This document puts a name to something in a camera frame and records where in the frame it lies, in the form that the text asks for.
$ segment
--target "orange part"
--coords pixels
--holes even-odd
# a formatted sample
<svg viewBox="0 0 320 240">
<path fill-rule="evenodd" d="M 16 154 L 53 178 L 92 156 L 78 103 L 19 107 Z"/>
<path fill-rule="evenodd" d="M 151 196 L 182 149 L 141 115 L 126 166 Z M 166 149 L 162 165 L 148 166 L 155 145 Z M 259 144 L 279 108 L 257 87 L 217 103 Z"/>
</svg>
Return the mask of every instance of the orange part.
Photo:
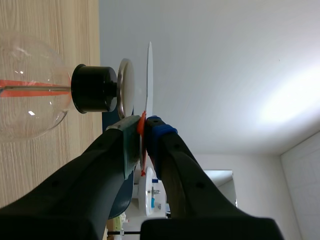
<svg viewBox="0 0 320 240">
<path fill-rule="evenodd" d="M 40 86 L 40 87 L 61 87 L 60 85 L 42 83 L 42 82 L 33 82 L 33 81 L 16 81 L 16 80 L 1 80 L 0 79 L 0 88 L 5 86 Z M 69 94 L 69 91 L 9 91 L 4 90 L 1 92 L 0 97 L 40 97 L 40 96 L 58 96 Z"/>
<path fill-rule="evenodd" d="M 140 136 L 142 137 L 142 169 L 141 169 L 141 176 L 145 176 L 145 169 L 146 169 L 146 146 L 145 146 L 145 123 L 146 123 L 146 115 L 147 112 L 144 111 L 142 113 L 142 116 L 138 122 L 138 126 L 137 126 L 137 133 L 140 134 Z"/>
</svg>

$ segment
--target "black rubber stopper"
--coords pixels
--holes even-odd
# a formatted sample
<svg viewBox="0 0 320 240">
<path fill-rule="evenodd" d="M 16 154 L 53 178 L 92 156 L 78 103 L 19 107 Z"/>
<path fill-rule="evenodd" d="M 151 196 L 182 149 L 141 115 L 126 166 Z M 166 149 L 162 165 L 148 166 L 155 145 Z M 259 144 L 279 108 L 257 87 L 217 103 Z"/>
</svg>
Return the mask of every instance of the black rubber stopper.
<svg viewBox="0 0 320 240">
<path fill-rule="evenodd" d="M 117 105 L 116 72 L 107 66 L 78 65 L 72 74 L 71 95 L 82 114 L 112 112 Z"/>
</svg>

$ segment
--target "wooden table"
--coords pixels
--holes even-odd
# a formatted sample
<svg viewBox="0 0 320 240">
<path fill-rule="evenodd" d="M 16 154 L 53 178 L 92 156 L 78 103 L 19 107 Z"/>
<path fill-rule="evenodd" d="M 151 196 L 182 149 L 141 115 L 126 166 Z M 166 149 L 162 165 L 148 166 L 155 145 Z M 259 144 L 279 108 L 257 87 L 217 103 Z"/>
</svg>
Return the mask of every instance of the wooden table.
<svg viewBox="0 0 320 240">
<path fill-rule="evenodd" d="M 98 8 L 98 0 L 1 0 L 0 29 L 20 31 L 46 42 L 67 66 L 99 66 Z M 74 110 L 44 136 L 0 144 L 0 207 L 79 156 L 101 133 L 101 113 Z"/>
</svg>

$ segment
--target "blue object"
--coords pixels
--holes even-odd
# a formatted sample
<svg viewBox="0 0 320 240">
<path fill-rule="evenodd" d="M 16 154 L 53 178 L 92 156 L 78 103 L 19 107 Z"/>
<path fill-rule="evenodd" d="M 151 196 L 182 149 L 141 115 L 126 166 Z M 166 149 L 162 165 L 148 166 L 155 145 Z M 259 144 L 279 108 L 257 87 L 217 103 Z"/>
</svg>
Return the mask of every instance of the blue object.
<svg viewBox="0 0 320 240">
<path fill-rule="evenodd" d="M 117 109 L 112 112 L 103 112 L 102 113 L 102 131 L 105 131 L 106 128 L 110 125 L 113 125 L 120 121 L 120 117 Z M 134 188 L 134 171 L 129 175 L 127 180 L 124 180 L 121 188 L 119 189 L 112 208 L 109 214 L 108 219 L 113 219 L 120 214 L 122 214 L 131 203 L 132 193 Z"/>
<path fill-rule="evenodd" d="M 151 208 L 154 209 L 155 208 L 155 198 L 151 198 Z"/>
<path fill-rule="evenodd" d="M 148 117 L 148 120 L 158 120 L 162 122 L 162 119 L 158 116 L 151 116 Z M 154 170 L 156 177 L 161 180 L 160 176 L 160 163 L 158 161 L 158 151 L 157 151 L 157 146 L 158 146 L 158 139 L 162 137 L 165 134 L 171 134 L 171 133 L 178 133 L 178 130 L 170 126 L 169 124 L 161 124 L 158 126 L 154 126 L 152 128 L 151 134 L 147 131 L 144 132 L 144 137 L 145 137 L 145 146 L 146 150 L 149 154 L 154 159 Z"/>
</svg>

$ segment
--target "glass flask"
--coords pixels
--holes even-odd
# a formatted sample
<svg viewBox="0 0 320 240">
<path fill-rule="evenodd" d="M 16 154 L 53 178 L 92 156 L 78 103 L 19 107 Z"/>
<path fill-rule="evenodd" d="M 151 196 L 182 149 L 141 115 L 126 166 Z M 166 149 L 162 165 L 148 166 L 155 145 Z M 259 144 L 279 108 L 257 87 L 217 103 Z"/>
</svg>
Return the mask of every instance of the glass flask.
<svg viewBox="0 0 320 240">
<path fill-rule="evenodd" d="M 44 42 L 1 30 L 0 142 L 41 136 L 56 127 L 72 106 L 82 114 L 113 111 L 117 104 L 120 109 L 125 94 L 121 89 L 127 89 L 129 81 L 127 95 L 130 92 L 133 103 L 132 64 L 127 59 L 121 64 L 119 78 L 111 67 L 81 64 L 72 69 Z"/>
</svg>

